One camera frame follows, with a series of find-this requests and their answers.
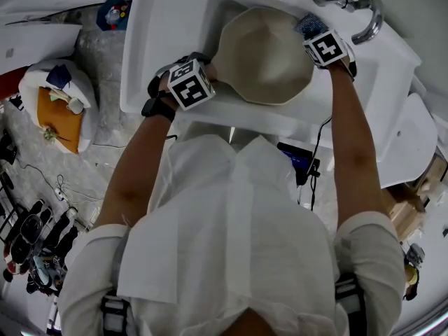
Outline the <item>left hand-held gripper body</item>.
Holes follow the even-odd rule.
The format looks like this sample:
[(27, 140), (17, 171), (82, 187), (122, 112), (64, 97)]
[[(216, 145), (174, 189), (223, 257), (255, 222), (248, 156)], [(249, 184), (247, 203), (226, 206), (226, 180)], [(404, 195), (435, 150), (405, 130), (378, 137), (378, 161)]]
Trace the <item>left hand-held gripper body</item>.
[(151, 98), (158, 97), (160, 79), (169, 76), (168, 88), (179, 106), (187, 111), (215, 96), (214, 87), (206, 75), (205, 67), (211, 59), (200, 52), (192, 52), (155, 73), (147, 87)]

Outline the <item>blue scrubbing sponge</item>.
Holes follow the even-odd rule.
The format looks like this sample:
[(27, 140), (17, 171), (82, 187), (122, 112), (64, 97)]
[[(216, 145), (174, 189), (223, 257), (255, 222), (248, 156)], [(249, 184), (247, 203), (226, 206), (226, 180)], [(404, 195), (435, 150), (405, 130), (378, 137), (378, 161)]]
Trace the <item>blue scrubbing sponge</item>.
[(305, 40), (308, 40), (326, 32), (328, 27), (315, 14), (308, 13), (296, 23), (293, 29), (301, 34)]

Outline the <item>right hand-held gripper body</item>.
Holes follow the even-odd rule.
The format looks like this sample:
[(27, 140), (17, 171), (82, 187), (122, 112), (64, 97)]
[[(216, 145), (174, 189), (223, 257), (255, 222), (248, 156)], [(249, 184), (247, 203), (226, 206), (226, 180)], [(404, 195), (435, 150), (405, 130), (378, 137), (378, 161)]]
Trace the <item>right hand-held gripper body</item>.
[(352, 80), (356, 77), (358, 70), (354, 51), (334, 29), (306, 40), (303, 46), (317, 68), (327, 69), (338, 64)]

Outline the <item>orange cushion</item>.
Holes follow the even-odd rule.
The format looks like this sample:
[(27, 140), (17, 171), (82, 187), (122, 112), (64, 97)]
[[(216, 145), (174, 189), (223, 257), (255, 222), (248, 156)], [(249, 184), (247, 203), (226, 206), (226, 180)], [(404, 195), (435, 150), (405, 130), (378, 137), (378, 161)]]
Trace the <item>orange cushion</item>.
[(83, 111), (76, 114), (62, 99), (51, 100), (50, 90), (40, 87), (37, 103), (38, 125), (50, 128), (54, 140), (60, 142), (69, 152), (78, 154)]

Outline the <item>beige frying pan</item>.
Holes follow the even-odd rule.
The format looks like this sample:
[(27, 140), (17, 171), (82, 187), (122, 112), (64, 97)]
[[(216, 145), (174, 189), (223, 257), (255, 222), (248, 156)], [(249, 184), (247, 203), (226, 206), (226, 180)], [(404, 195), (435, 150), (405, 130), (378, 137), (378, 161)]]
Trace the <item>beige frying pan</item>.
[(227, 23), (213, 64), (217, 79), (246, 102), (280, 106), (312, 81), (314, 64), (295, 31), (298, 19), (282, 10), (252, 7)]

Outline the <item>white shirt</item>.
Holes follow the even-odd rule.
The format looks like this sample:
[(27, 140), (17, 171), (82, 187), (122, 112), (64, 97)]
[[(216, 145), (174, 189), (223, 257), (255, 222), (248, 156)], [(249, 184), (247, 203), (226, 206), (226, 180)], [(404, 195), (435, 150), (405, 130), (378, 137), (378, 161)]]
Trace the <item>white shirt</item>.
[(291, 161), (258, 137), (235, 150), (221, 137), (175, 143), (148, 213), (104, 225), (71, 251), (58, 300), (63, 336), (100, 336), (106, 294), (129, 302), (139, 336), (215, 336), (246, 309), (280, 336), (349, 336), (335, 298), (354, 273), (367, 335), (388, 336), (405, 290), (391, 221), (359, 213), (331, 237), (292, 197)]

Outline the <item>red-orange board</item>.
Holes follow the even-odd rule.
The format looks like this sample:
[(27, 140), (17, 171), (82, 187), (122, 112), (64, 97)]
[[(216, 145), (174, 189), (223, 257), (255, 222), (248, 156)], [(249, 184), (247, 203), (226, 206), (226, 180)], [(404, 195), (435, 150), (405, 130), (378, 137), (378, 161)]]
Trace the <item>red-orange board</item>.
[(18, 93), (18, 85), (28, 68), (24, 66), (0, 75), (0, 101)]

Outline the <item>white ceramic basin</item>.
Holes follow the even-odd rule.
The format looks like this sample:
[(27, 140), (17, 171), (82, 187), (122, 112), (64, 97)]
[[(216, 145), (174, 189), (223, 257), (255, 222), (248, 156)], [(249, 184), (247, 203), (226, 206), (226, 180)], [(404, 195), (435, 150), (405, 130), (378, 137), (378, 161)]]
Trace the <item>white ceramic basin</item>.
[(413, 181), (430, 164), (438, 141), (435, 122), (417, 93), (406, 99), (384, 158), (378, 163), (382, 188)]

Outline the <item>person's left forearm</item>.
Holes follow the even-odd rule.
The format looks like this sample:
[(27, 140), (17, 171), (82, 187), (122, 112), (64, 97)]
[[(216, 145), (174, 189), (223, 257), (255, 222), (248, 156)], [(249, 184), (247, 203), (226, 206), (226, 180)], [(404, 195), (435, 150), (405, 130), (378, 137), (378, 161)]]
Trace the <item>person's left forearm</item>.
[(94, 223), (135, 225), (147, 214), (171, 122), (161, 115), (145, 118), (122, 153)]

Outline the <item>white flat panel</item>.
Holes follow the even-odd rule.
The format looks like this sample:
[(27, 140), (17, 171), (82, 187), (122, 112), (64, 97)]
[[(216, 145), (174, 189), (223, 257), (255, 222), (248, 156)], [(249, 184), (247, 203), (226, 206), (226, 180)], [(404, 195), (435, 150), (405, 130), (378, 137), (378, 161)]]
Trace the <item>white flat panel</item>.
[(0, 27), (0, 75), (72, 55), (81, 29), (77, 24)]

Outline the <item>blue bin with colourful items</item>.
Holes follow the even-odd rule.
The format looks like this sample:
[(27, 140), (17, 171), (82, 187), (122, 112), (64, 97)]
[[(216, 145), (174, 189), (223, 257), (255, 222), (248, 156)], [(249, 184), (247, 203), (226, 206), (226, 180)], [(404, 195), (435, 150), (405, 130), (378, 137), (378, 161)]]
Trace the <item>blue bin with colourful items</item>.
[(102, 31), (125, 31), (132, 0), (106, 0), (97, 11), (96, 24)]

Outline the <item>white washbasin cabinet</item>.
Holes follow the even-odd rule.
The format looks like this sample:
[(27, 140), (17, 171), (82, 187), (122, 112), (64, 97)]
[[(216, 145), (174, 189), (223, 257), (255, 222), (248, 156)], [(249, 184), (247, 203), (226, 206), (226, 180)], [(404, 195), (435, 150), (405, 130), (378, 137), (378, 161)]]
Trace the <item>white washbasin cabinet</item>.
[[(194, 51), (213, 56), (222, 28), (252, 6), (271, 6), (294, 16), (312, 12), (345, 41), (363, 30), (371, 16), (368, 10), (349, 13), (335, 5), (321, 8), (312, 0), (133, 0), (122, 59), (121, 109), (127, 113), (142, 110), (147, 86), (160, 67)], [(353, 51), (358, 72), (354, 85), (377, 155), (382, 157), (421, 59), (387, 24)], [(212, 100), (183, 113), (183, 117), (298, 141), (320, 139), (327, 147), (332, 144), (329, 130), (319, 130), (331, 112), (327, 71), (315, 70), (307, 89), (283, 106), (247, 103), (223, 84), (216, 91)]]

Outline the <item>cardboard box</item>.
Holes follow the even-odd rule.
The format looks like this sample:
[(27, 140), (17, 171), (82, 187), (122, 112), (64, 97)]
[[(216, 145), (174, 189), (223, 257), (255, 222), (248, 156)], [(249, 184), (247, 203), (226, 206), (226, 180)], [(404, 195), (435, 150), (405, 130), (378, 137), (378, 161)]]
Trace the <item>cardboard box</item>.
[(400, 242), (406, 240), (424, 224), (426, 210), (413, 189), (401, 183), (382, 190), (386, 209)]

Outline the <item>small white cup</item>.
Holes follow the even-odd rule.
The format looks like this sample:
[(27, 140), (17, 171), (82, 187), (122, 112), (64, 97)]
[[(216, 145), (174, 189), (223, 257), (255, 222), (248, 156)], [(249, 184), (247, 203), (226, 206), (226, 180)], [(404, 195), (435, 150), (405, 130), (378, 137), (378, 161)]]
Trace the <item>small white cup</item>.
[(75, 115), (81, 114), (84, 110), (83, 103), (77, 98), (71, 98), (66, 107)]

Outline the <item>chrome faucet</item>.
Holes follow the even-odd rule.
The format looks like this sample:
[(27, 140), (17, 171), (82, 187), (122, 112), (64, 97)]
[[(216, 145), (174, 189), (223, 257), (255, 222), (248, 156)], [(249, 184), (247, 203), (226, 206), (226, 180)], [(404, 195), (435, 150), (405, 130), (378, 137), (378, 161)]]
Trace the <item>chrome faucet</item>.
[(324, 7), (336, 4), (341, 9), (353, 13), (360, 10), (370, 10), (372, 17), (367, 27), (360, 33), (354, 34), (351, 41), (354, 45), (360, 45), (371, 41), (380, 32), (384, 23), (382, 0), (313, 0), (317, 6)]

